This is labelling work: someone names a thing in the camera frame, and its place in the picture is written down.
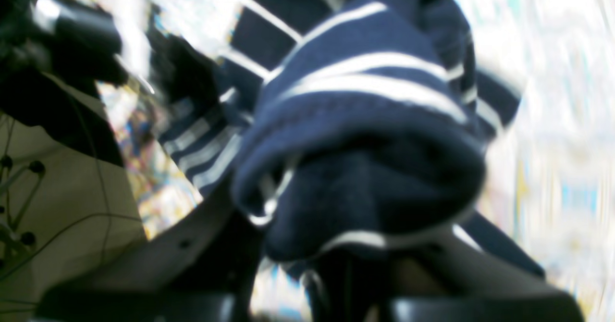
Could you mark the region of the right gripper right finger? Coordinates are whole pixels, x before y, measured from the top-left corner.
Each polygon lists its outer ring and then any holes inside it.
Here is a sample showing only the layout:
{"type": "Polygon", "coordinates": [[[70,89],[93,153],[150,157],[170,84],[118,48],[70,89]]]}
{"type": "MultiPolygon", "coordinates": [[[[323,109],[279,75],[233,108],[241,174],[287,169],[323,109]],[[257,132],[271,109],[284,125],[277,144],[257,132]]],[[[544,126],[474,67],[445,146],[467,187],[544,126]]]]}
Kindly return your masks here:
{"type": "Polygon", "coordinates": [[[576,300],[544,279],[469,245],[452,230],[392,265],[382,322],[582,322],[576,300]]]}

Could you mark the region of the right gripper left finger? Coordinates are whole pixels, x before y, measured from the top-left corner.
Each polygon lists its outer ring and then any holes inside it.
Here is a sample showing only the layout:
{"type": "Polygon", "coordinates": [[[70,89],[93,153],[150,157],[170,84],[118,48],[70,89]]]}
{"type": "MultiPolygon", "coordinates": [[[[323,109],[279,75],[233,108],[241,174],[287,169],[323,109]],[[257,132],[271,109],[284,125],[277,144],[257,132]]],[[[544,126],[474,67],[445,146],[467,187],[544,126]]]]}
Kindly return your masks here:
{"type": "Polygon", "coordinates": [[[248,322],[259,232],[226,187],[154,240],[49,289],[36,322],[248,322]]]}

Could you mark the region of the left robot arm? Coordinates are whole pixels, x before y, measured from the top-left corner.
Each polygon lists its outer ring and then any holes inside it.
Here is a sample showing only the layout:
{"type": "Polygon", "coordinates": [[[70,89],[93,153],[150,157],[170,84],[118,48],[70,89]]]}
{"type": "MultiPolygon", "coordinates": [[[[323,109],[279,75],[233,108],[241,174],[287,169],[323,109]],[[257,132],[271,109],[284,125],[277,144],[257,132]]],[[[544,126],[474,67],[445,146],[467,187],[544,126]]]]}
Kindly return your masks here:
{"type": "MultiPolygon", "coordinates": [[[[1,110],[27,126],[41,126],[64,146],[96,160],[123,166],[113,131],[96,112],[48,78],[94,96],[95,81],[121,86],[136,75],[118,57],[133,48],[117,18],[73,0],[1,0],[1,110]]],[[[213,61],[183,37],[150,29],[144,81],[152,101],[152,125],[141,131],[156,141],[180,171],[211,166],[231,134],[223,123],[213,61]]]]}

